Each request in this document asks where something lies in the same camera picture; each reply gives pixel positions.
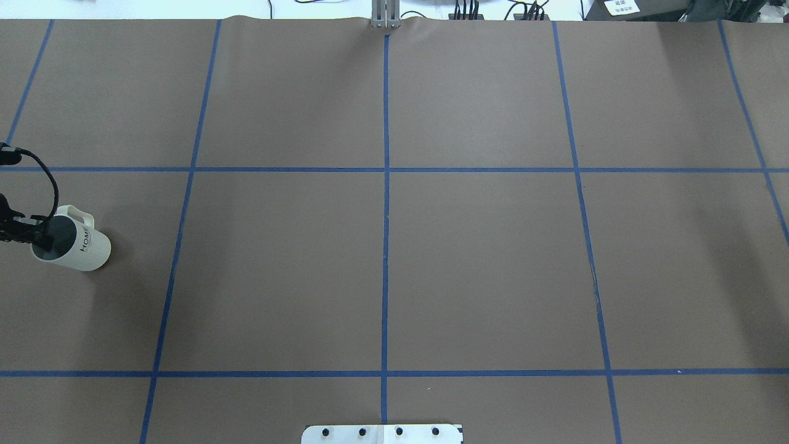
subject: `mug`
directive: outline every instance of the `mug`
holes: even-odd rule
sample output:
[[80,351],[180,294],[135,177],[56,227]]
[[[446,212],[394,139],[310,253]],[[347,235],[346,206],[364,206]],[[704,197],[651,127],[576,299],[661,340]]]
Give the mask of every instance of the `mug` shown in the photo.
[[73,205],[59,206],[47,226],[47,234],[53,239],[52,247],[44,250],[40,246],[31,245],[32,253],[42,262],[70,269],[98,269],[110,257],[112,245],[94,225],[95,221],[90,214]]

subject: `white bracket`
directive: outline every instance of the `white bracket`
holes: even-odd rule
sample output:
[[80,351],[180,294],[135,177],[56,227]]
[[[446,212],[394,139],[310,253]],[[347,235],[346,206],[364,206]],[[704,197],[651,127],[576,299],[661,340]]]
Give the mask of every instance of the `white bracket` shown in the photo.
[[301,444],[462,444],[457,424],[310,426]]
[[373,28],[400,28],[400,0],[372,0]]

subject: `sticker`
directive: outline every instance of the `sticker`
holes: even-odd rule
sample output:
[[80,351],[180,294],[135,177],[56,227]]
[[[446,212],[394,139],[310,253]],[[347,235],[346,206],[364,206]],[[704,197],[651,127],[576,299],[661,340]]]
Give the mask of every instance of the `sticker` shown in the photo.
[[640,13],[641,10],[636,5],[635,0],[608,0],[605,7],[612,16],[621,16],[625,14]]

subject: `cable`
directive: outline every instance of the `cable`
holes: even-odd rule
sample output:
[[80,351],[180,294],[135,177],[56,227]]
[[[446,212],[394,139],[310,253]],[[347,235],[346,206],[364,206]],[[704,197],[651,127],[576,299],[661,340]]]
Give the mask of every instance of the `cable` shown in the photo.
[[528,11],[529,5],[527,3],[524,3],[524,2],[515,2],[508,9],[507,15],[504,16],[504,20],[506,20],[507,18],[510,17],[510,13],[512,12],[513,9],[515,9],[515,6],[518,6],[518,5],[523,5],[523,16],[524,17],[526,16],[526,12]]
[[400,14],[400,18],[403,18],[403,16],[405,16],[408,13],[414,13],[414,14],[417,14],[417,15],[422,16],[424,18],[428,18],[426,15],[424,15],[423,13],[421,13],[419,11],[405,11],[404,13]]
[[41,167],[41,169],[44,170],[44,173],[50,179],[50,182],[52,182],[52,190],[54,191],[54,202],[52,203],[52,210],[50,211],[50,215],[47,216],[47,219],[44,221],[44,223],[49,222],[50,219],[52,219],[52,217],[54,216],[55,210],[58,209],[58,199],[60,198],[60,192],[58,191],[58,184],[54,181],[54,177],[52,177],[52,173],[50,173],[49,168],[47,168],[47,166],[44,165],[44,162],[42,162],[37,155],[33,154],[32,152],[29,152],[27,149],[21,149],[21,148],[17,148],[17,152],[20,154],[24,154],[25,156],[31,157],[33,160],[35,160],[36,163]]

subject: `horizontal blue line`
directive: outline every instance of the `horizontal blue line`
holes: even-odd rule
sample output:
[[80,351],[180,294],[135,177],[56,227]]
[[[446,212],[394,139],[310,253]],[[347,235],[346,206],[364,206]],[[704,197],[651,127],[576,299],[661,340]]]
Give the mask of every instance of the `horizontal blue line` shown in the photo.
[[150,378],[151,371],[7,370],[0,378]]
[[[0,371],[0,378],[524,378],[605,376],[603,369],[582,370],[336,370],[336,371]],[[613,376],[715,374],[789,374],[789,368],[645,368],[612,369]]]
[[[190,167],[50,167],[74,172],[188,172]],[[195,167],[195,172],[383,173],[383,167]],[[39,167],[0,167],[0,171],[41,171]],[[572,173],[572,167],[392,167],[392,173]],[[584,173],[763,173],[760,168],[582,167]],[[768,168],[789,173],[789,168]]]
[[160,371],[159,378],[378,378],[381,371]]

